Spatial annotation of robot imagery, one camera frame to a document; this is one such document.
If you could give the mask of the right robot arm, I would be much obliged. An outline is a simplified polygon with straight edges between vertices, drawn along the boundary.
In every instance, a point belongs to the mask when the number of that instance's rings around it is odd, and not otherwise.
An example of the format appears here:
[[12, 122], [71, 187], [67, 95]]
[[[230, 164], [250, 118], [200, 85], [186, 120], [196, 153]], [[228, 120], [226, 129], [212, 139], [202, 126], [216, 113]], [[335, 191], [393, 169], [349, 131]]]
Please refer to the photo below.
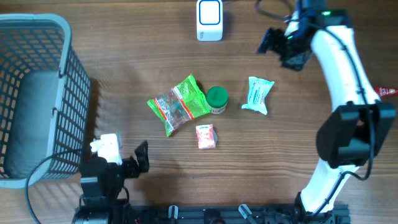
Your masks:
[[356, 50], [347, 12], [325, 1], [297, 0], [282, 20], [286, 30], [268, 29], [258, 52], [277, 53], [281, 65], [301, 71], [316, 56], [331, 98], [332, 112], [317, 132], [319, 161], [291, 212], [292, 223], [341, 221], [344, 210], [334, 201], [358, 168], [373, 168], [374, 158], [396, 118], [396, 109], [381, 101], [371, 86]]

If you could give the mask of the red Nescafe coffee stick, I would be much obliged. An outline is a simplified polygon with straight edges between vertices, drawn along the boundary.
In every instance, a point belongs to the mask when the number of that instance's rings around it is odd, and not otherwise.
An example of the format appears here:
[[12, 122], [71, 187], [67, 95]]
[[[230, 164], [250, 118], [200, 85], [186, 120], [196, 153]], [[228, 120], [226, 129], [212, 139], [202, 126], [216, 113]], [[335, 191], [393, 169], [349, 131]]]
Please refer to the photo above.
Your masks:
[[374, 87], [374, 90], [381, 98], [385, 98], [385, 97], [388, 97], [388, 96], [397, 96], [398, 95], [398, 91], [395, 88], [377, 86], [377, 87]]

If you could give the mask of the green Haribo candy bag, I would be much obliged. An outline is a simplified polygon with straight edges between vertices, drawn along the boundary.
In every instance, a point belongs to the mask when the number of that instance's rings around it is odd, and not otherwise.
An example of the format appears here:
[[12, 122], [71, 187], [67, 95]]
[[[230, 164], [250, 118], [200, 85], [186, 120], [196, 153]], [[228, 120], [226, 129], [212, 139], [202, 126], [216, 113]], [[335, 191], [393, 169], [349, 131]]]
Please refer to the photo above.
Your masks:
[[164, 123], [167, 136], [187, 121], [210, 113], [205, 94], [192, 74], [168, 92], [148, 100], [147, 105]]

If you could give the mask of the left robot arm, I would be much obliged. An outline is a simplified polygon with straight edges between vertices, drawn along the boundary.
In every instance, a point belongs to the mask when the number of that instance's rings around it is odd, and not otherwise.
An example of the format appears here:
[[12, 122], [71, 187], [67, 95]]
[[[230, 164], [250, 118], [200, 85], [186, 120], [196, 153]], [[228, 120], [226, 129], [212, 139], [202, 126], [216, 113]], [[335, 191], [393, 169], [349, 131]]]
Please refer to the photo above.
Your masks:
[[107, 162], [96, 156], [80, 168], [83, 194], [73, 216], [73, 223], [139, 224], [141, 219], [129, 203], [119, 199], [126, 179], [138, 178], [149, 171], [148, 142], [143, 141], [135, 150], [135, 157], [123, 159], [122, 164]]

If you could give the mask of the orange Kleenex tissue pack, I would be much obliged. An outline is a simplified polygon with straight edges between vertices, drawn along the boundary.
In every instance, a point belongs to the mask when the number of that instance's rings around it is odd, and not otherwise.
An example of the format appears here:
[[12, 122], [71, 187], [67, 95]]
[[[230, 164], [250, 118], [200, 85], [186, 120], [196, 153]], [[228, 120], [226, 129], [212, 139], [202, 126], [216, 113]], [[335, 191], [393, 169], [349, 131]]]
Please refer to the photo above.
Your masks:
[[199, 149], [211, 149], [216, 147], [218, 137], [212, 124], [196, 126], [195, 131]]

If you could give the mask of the light blue wipes packet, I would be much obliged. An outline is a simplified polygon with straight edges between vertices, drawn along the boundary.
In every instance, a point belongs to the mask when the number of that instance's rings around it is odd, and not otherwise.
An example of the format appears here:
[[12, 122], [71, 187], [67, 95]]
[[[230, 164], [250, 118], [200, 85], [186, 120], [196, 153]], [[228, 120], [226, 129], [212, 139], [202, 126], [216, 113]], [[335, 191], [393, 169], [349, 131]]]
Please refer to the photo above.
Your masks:
[[267, 115], [265, 104], [267, 94], [273, 87], [274, 82], [257, 77], [249, 77], [248, 101], [241, 106], [242, 109], [253, 110]]

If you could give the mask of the green lid jar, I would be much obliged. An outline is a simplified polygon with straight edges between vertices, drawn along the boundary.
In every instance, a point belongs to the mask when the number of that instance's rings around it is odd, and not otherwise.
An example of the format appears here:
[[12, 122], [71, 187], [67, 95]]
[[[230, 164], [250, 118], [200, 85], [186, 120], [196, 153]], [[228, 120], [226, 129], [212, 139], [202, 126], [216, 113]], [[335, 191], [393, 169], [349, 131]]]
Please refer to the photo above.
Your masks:
[[213, 114], [221, 114], [226, 109], [228, 99], [228, 92], [222, 86], [214, 86], [206, 94], [206, 102]]

